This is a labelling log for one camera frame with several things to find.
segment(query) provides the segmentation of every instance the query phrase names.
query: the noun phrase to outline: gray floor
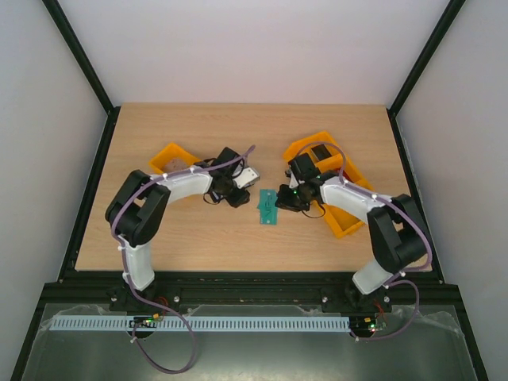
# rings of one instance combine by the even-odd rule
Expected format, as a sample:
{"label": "gray floor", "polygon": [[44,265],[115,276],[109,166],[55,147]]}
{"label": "gray floor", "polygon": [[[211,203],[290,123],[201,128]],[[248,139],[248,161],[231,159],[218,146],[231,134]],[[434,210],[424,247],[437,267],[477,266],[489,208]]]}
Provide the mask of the gray floor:
{"label": "gray floor", "polygon": [[[46,317],[50,318],[61,309],[61,306],[50,307]],[[287,312],[270,311],[278,315]],[[397,329],[410,311],[409,307],[404,307],[390,314],[392,329]],[[190,371],[178,376],[164,375],[150,367],[138,349],[129,343],[127,333],[42,329],[34,343],[24,379],[475,379],[453,308],[425,306],[421,311],[426,316],[417,319],[401,336],[371,343],[356,343],[347,333],[199,333],[198,362]],[[153,333],[143,344],[166,368],[183,366],[191,351],[186,333]]]}

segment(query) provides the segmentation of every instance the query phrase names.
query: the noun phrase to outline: wooden tabletop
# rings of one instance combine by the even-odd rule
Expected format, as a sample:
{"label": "wooden tabletop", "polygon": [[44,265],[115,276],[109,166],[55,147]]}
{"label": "wooden tabletop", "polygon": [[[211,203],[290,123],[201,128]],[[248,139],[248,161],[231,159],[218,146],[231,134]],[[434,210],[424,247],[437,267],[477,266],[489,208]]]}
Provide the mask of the wooden tabletop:
{"label": "wooden tabletop", "polygon": [[225,146],[256,150],[249,165],[261,180],[237,209],[192,196],[171,204],[152,245],[159,271],[356,271],[372,260],[368,228],[338,240],[324,219],[279,210],[277,225],[261,225],[260,189],[287,183],[288,145],[326,130],[375,190],[408,193],[384,106],[128,103],[120,117],[98,186],[76,270],[120,270],[117,242],[104,213],[134,169],[152,173],[149,160],[174,141],[195,156]]}

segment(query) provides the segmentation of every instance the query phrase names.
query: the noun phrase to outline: green object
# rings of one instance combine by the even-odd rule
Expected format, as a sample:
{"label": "green object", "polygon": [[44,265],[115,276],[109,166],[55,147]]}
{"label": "green object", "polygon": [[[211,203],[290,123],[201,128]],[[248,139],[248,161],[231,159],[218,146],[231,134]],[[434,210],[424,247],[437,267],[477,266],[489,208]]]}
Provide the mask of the green object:
{"label": "green object", "polygon": [[275,189],[260,190],[260,203],[257,209],[260,210],[260,223],[262,225],[277,225],[276,199],[277,191]]}

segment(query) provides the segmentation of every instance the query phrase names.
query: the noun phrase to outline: white wall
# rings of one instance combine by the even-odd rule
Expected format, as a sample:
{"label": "white wall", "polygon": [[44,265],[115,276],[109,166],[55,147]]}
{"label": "white wall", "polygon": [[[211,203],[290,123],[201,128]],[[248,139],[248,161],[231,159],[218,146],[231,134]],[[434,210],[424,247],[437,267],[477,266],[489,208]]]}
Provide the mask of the white wall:
{"label": "white wall", "polygon": [[106,120],[41,1],[0,5],[0,380],[56,280]]}
{"label": "white wall", "polygon": [[492,380],[508,334],[508,3],[466,2],[400,125],[446,280],[458,283]]}
{"label": "white wall", "polygon": [[389,105],[448,0],[60,0],[116,104]]}

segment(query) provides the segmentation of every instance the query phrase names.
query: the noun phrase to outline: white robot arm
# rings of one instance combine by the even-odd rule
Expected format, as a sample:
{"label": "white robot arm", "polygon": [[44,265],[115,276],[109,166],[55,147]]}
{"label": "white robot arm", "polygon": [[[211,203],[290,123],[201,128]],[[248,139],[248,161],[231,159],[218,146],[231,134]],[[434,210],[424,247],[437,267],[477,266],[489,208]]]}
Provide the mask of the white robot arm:
{"label": "white robot arm", "polygon": [[[289,185],[281,185],[275,205],[281,209],[307,211],[312,201],[336,206],[364,223],[371,234],[374,260],[357,271],[352,277],[361,294],[370,294],[381,287],[408,264],[427,253],[427,228],[414,200],[401,194],[392,198],[384,194],[374,194],[344,179],[335,171],[321,173],[308,154],[294,158],[287,174],[291,177]],[[418,232],[397,215],[387,204],[393,204],[409,216]],[[397,229],[394,223],[402,223]]]}
{"label": "white robot arm", "polygon": [[[235,152],[225,148],[212,163],[212,167],[235,155],[237,156]],[[150,179],[154,179],[154,176],[148,176],[142,171],[134,171],[129,175],[106,211],[106,220],[110,224],[127,199]],[[117,224],[117,232],[125,240],[127,268],[134,287],[143,291],[155,278],[150,244],[159,228],[166,205],[194,194],[209,194],[216,202],[224,198],[231,206],[238,207],[248,202],[249,192],[246,189],[259,179],[259,173],[244,163],[212,171],[191,166],[188,171],[167,176],[148,188],[146,194],[142,194],[143,206],[132,204]]]}

